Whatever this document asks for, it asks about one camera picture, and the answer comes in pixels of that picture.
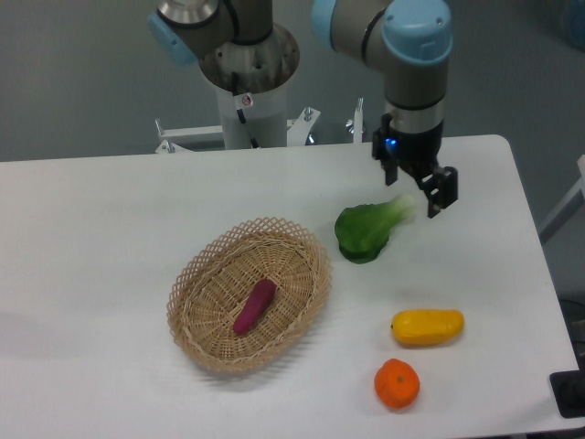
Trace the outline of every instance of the yellow vegetable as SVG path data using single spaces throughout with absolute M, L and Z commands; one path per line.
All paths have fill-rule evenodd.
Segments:
M 392 334 L 406 345 L 438 345 L 463 330 L 463 314 L 456 309 L 410 309 L 392 318 Z

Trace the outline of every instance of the woven basket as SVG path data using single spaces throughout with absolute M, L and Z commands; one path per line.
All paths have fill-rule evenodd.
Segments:
M 270 307 L 247 334 L 233 324 L 254 284 L 276 285 Z M 331 263 L 307 229 L 285 219 L 240 224 L 209 244 L 177 277 L 167 305 L 175 343 L 202 366 L 258 368 L 311 325 L 331 289 Z

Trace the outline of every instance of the blue light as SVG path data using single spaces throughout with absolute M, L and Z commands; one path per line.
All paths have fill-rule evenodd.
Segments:
M 390 137 L 386 139 L 386 148 L 394 149 L 396 148 L 396 144 L 397 144 L 396 139 L 392 139 Z

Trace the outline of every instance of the cable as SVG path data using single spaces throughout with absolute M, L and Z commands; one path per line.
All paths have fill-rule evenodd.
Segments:
M 236 97 L 238 96 L 238 73 L 236 73 L 235 71 L 231 72 L 231 94 Z M 248 137 L 250 139 L 250 144 L 252 146 L 253 149 L 258 149 L 260 148 L 260 145 L 258 145 L 258 141 L 256 140 L 256 137 L 250 132 L 249 126 L 247 125 L 248 120 L 246 119 L 246 116 L 244 115 L 244 111 L 240 108 L 240 109 L 236 109 L 236 113 L 238 114 L 238 119 L 241 122 L 242 125 L 244 125 L 244 129 L 246 130 L 246 133 L 248 133 Z

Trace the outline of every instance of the sweet potato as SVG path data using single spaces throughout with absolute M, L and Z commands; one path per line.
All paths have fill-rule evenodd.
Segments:
M 243 335 L 250 331 L 270 306 L 275 294 L 276 284 L 273 281 L 270 279 L 258 281 L 234 322 L 234 332 Z

